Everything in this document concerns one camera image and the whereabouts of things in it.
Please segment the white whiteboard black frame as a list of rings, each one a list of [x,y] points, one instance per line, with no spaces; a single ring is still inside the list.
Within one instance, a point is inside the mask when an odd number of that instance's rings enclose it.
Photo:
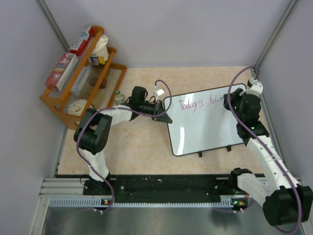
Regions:
[[[220,100],[228,91],[243,90],[242,83],[187,94],[178,94],[164,99],[169,108],[167,115],[173,120],[168,124],[172,153],[175,156],[203,152],[242,144],[237,134],[237,121],[224,108]]]

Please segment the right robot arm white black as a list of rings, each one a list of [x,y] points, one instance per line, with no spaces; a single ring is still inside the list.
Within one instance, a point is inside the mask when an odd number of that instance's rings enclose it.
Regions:
[[[228,188],[232,193],[250,194],[262,207],[271,226],[308,221],[313,204],[313,191],[302,186],[287,170],[276,152],[266,127],[259,120],[261,100],[241,88],[223,95],[224,107],[237,121],[237,133],[258,160],[267,183],[261,183],[248,169],[231,171]]]

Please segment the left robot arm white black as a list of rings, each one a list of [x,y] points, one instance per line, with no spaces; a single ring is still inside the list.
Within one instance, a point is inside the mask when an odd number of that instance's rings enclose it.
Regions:
[[[148,92],[144,87],[135,86],[128,98],[119,98],[111,108],[88,108],[74,134],[78,155],[89,167],[89,176],[94,188],[100,194],[113,189],[107,177],[110,171],[106,165],[104,148],[108,142],[112,126],[134,120],[138,116],[149,117],[154,121],[172,123],[167,115],[169,108],[159,99],[165,93],[163,88],[155,85],[154,95],[147,100]]]

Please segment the clear plastic bottle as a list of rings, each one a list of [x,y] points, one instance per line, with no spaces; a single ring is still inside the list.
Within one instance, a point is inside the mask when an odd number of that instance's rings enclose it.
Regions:
[[[120,90],[115,91],[114,95],[114,104],[119,105],[126,102],[126,97],[124,94],[120,92]]]

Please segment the brown box on shelf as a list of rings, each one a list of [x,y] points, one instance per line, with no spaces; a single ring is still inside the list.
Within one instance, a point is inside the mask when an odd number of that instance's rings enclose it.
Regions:
[[[99,89],[105,89],[107,87],[107,78],[103,78],[100,86],[99,86]]]

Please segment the orange wooden shelf rack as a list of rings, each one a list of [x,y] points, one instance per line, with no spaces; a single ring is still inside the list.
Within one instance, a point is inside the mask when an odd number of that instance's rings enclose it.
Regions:
[[[104,29],[93,25],[95,34],[90,40],[87,48],[81,56],[77,56],[78,62],[67,81],[60,91],[47,87],[40,96],[40,100],[51,110],[51,112],[68,128],[75,130],[78,127],[83,114],[88,108],[110,107],[113,104],[114,92],[120,87],[127,67],[116,64],[113,58],[116,49],[108,47],[109,58],[104,65],[89,63],[89,56],[94,50],[99,38],[104,34]],[[99,89],[103,78],[107,78],[107,87]],[[85,99],[87,104],[80,116],[67,113],[69,104]]]

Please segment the white cup lower shelf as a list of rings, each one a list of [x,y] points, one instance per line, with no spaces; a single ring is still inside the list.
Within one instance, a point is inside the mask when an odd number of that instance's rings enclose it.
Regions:
[[[67,113],[74,116],[80,116],[87,104],[87,100],[85,99],[78,99],[71,104],[69,104]]]

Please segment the white cup shelf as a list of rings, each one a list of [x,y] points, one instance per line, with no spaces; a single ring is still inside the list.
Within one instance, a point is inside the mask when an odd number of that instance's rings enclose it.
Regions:
[[[87,104],[87,100],[85,99],[78,99],[71,104],[69,104],[67,113],[74,116],[80,116]]]
[[[109,52],[107,49],[108,37],[102,35],[95,45],[94,50],[89,56],[89,63],[94,65],[104,65],[109,58]]]

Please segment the white cup upper shelf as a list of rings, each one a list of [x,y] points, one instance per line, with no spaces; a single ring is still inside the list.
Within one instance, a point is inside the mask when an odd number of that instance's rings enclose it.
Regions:
[[[109,58],[109,52],[107,49],[108,37],[102,35],[95,45],[94,50],[89,56],[89,63],[94,65],[104,65]]]

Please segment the red white toothpaste box upper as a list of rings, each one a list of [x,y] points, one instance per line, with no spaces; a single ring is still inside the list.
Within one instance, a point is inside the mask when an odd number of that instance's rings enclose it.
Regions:
[[[81,30],[77,38],[74,40],[72,46],[69,48],[69,52],[76,54],[77,56],[81,56],[87,48],[90,40],[93,38],[94,34],[94,27],[92,25],[86,26],[83,30]]]

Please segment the red white toothpaste box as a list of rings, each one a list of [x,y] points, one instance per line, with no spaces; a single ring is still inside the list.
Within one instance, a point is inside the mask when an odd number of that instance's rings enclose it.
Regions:
[[[77,38],[74,40],[72,46],[69,48],[69,52],[76,54],[77,56],[81,56],[87,48],[90,40],[93,38],[94,34],[94,27],[92,25],[86,26],[83,30],[81,30]]]
[[[45,81],[45,85],[60,91],[77,62],[78,58],[76,54],[65,52],[58,61],[54,70],[51,72],[50,76]]]

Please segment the red white toothpaste box lower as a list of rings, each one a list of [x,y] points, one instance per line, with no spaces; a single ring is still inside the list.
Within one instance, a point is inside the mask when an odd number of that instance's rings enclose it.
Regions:
[[[45,81],[45,85],[60,91],[77,62],[78,58],[76,54],[65,52],[58,61],[54,70],[51,72],[50,76]]]

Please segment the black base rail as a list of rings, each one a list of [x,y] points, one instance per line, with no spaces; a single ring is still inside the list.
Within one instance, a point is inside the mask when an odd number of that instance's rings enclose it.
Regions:
[[[83,194],[114,195],[117,203],[212,203],[221,196],[246,199],[246,193],[232,189],[225,174],[109,175],[106,182],[88,178]]]

